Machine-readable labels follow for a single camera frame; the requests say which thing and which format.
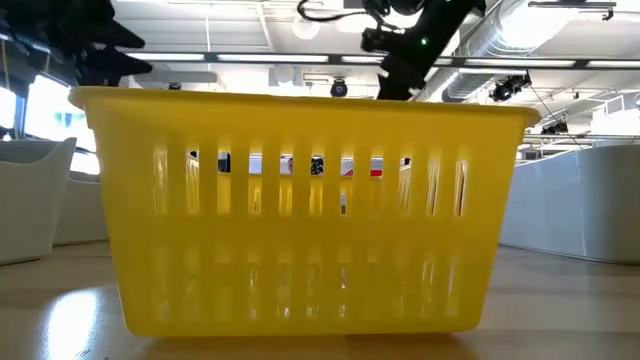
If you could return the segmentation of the yellow slotted plastic basket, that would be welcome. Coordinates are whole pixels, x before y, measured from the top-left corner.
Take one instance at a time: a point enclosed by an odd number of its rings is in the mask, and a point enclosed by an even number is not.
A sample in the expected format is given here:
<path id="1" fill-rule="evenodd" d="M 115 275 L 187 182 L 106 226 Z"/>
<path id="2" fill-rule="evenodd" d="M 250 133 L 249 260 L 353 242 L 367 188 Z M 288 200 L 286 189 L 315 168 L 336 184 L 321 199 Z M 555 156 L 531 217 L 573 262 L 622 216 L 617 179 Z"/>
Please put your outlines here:
<path id="1" fill-rule="evenodd" d="M 474 328 L 539 118 L 111 87 L 69 100 L 95 135 L 124 321 L 149 337 Z"/>

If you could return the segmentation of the silver ventilation duct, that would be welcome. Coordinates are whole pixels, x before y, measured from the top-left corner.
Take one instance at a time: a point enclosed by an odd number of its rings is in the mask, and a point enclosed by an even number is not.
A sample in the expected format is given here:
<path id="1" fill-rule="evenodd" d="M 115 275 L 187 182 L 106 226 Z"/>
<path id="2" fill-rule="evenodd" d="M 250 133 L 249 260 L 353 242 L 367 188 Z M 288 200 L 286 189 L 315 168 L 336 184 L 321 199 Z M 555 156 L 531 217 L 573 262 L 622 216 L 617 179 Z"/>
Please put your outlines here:
<path id="1" fill-rule="evenodd" d="M 576 12 L 567 8 L 531 7 L 531 1 L 500 0 L 454 53 L 469 57 L 525 57 L 552 39 Z M 417 101 L 464 102 L 493 79 L 441 68 L 427 79 Z"/>

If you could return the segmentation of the black ceiling rail fixture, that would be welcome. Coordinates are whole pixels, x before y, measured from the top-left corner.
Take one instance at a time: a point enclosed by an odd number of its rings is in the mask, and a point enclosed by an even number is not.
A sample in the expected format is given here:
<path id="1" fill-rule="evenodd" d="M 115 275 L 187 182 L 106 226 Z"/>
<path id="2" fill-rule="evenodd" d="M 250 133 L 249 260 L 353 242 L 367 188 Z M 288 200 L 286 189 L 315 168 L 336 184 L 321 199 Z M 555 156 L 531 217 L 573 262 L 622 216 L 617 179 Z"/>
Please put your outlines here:
<path id="1" fill-rule="evenodd" d="M 605 11 L 602 16 L 603 21 L 609 21 L 614 16 L 614 8 L 617 2 L 613 0 L 592 1 L 592 0 L 533 0 L 528 2 L 531 8 L 546 9 L 573 9 L 573 10 L 594 10 Z"/>

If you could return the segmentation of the overhead light bar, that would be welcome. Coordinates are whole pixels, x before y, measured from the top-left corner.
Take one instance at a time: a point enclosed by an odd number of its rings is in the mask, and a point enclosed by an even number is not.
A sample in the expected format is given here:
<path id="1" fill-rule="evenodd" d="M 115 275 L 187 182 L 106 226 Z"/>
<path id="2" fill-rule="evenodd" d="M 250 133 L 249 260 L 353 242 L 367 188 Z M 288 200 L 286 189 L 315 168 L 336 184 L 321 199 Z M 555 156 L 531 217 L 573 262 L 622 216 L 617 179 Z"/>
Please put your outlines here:
<path id="1" fill-rule="evenodd" d="M 383 56 L 381 55 L 271 52 L 138 52 L 129 53 L 129 56 L 144 61 L 170 63 L 314 64 L 335 66 L 373 66 L 380 64 L 383 60 Z M 442 56 L 435 61 L 434 67 L 640 71 L 640 59 Z"/>

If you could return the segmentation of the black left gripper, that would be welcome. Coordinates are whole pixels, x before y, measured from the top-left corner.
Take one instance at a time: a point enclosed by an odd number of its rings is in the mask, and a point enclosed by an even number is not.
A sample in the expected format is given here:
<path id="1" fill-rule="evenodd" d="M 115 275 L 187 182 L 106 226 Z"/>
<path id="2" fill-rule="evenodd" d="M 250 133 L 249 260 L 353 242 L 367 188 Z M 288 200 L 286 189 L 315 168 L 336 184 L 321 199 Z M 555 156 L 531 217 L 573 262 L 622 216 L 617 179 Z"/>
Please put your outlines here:
<path id="1" fill-rule="evenodd" d="M 145 41 L 115 21 L 111 0 L 0 0 L 0 34 L 16 45 L 79 58 L 80 86 L 118 86 L 122 77 L 153 66 L 114 48 L 143 48 Z"/>

